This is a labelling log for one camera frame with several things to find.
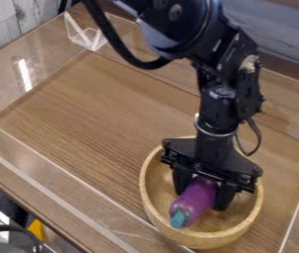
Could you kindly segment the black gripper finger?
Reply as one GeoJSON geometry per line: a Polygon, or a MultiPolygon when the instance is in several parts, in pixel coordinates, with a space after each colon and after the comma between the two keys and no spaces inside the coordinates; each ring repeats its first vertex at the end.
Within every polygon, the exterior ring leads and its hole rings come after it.
{"type": "Polygon", "coordinates": [[[192,172],[188,168],[174,165],[172,167],[172,183],[174,194],[180,195],[192,180],[192,172]]]}
{"type": "Polygon", "coordinates": [[[213,203],[215,211],[224,211],[228,208],[236,194],[236,189],[237,189],[236,185],[231,182],[224,182],[220,184],[216,191],[213,203]]]}

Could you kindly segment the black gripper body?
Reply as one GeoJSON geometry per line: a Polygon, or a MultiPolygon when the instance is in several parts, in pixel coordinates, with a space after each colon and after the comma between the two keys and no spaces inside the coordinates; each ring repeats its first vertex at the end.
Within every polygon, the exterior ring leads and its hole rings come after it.
{"type": "Polygon", "coordinates": [[[232,139],[196,137],[165,138],[161,141],[160,162],[172,170],[174,165],[190,170],[192,175],[213,180],[219,185],[231,182],[236,193],[255,190],[256,179],[263,171],[233,148],[232,139]]]}

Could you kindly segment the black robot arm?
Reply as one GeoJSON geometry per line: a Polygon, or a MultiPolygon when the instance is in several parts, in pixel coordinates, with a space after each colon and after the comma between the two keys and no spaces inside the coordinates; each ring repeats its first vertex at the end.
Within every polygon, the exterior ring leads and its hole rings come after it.
{"type": "Polygon", "coordinates": [[[257,130],[252,117],[264,97],[259,89],[257,46],[225,17],[220,0],[113,0],[138,19],[153,52],[185,58],[196,71],[200,94],[193,118],[196,136],[161,141],[160,162],[172,170],[176,193],[199,175],[217,184],[213,209],[223,211],[235,194],[255,191],[261,169],[237,139],[240,124],[257,130]]]}

